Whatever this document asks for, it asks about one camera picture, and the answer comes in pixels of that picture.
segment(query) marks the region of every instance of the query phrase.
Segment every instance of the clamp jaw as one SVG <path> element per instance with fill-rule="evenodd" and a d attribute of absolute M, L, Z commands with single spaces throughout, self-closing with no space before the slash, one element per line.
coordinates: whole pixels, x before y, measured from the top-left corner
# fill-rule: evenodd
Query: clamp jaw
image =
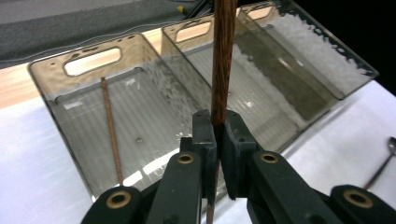
<path fill-rule="evenodd" d="M 365 189 L 338 186 L 330 197 L 311 189 L 281 155 L 260 148 L 231 110 L 221 143 L 209 111 L 195 113 L 192 137 L 181 139 L 161 183 L 106 191 L 82 223 L 200 223 L 202 198 L 216 198 L 218 150 L 228 194 L 247 198 L 253 223 L 396 223 L 396 211 Z"/>

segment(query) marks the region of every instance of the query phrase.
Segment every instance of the metal ring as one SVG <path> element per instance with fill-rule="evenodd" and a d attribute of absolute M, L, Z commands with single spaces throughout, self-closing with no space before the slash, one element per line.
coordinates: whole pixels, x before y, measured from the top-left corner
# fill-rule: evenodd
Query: metal ring
<path fill-rule="evenodd" d="M 182 164 L 189 164 L 194 161 L 194 157 L 189 154 L 182 154 L 177 157 L 177 161 L 182 163 Z"/>
<path fill-rule="evenodd" d="M 362 207 L 362 208 L 373 207 L 373 201 L 369 197 L 367 197 L 367 195 L 355 189 L 345 190 L 343 196 L 349 203 L 352 203 L 358 207 Z"/>
<path fill-rule="evenodd" d="M 131 194 L 126 190 L 120 190 L 112 193 L 106 201 L 106 205 L 112 209 L 118 209 L 125 206 L 132 199 Z"/>
<path fill-rule="evenodd" d="M 262 161 L 265 161 L 268 163 L 277 163 L 278 162 L 277 156 L 272 153 L 262 153 L 261 158 L 262 158 Z"/>

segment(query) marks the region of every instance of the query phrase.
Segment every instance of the bin handle cutout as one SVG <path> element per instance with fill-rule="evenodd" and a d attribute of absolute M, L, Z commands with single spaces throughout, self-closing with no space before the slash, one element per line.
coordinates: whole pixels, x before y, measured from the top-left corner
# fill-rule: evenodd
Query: bin handle cutout
<path fill-rule="evenodd" d="M 89 71 L 116 63 L 121 58 L 120 49 L 108 49 L 99 53 L 83 57 L 64 65 L 64 70 L 71 77 L 78 77 Z"/>
<path fill-rule="evenodd" d="M 263 8 L 254 9 L 248 13 L 248 16 L 255 21 L 268 16 L 268 14 L 270 14 L 271 9 L 272 7 L 263 7 Z"/>
<path fill-rule="evenodd" d="M 212 25 L 211 21 L 207 21 L 201 24 L 193 25 L 187 28 L 183 28 L 176 33 L 176 42 L 180 43 L 184 40 L 195 38 L 201 35 L 206 35 L 210 31 Z"/>

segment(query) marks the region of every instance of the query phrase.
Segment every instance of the spoon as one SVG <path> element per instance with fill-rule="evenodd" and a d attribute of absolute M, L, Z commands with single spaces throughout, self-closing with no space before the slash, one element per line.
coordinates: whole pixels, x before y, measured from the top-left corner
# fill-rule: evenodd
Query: spoon
<path fill-rule="evenodd" d="M 373 175 L 373 177 L 370 179 L 370 181 L 364 186 L 364 188 L 367 189 L 368 191 L 371 191 L 371 187 L 373 186 L 375 181 L 379 178 L 381 173 L 384 171 L 385 167 L 390 162 L 390 159 L 392 159 L 392 157 L 396 155 L 396 138 L 391 137 L 388 140 L 388 148 L 390 151 L 390 155 L 385 160 L 385 162 L 381 165 L 381 167 L 378 169 L 378 171 Z"/>

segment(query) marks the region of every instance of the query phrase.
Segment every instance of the wooden dowel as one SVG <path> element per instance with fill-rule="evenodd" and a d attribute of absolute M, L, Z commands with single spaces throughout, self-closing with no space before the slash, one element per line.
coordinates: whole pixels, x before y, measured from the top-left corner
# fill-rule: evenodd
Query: wooden dowel
<path fill-rule="evenodd" d="M 117 146 L 116 129 L 114 128 L 113 114 L 111 113 L 110 98 L 108 97 L 107 83 L 104 77 L 101 78 L 101 84 L 102 84 L 103 95 L 105 97 L 107 123 L 108 123 L 108 129 L 110 130 L 111 147 L 113 148 L 114 161 L 116 163 L 117 178 L 119 180 L 120 186 L 123 186 L 123 177 L 122 177 L 122 171 L 120 165 L 119 148 Z"/>
<path fill-rule="evenodd" d="M 221 148 L 226 118 L 237 2 L 237 0 L 215 1 L 211 122 L 215 131 L 218 148 Z M 218 150 L 217 157 L 216 187 L 219 176 L 219 153 L 220 150 Z M 214 214 L 215 204 L 208 204 L 206 210 L 206 223 L 213 223 Z"/>

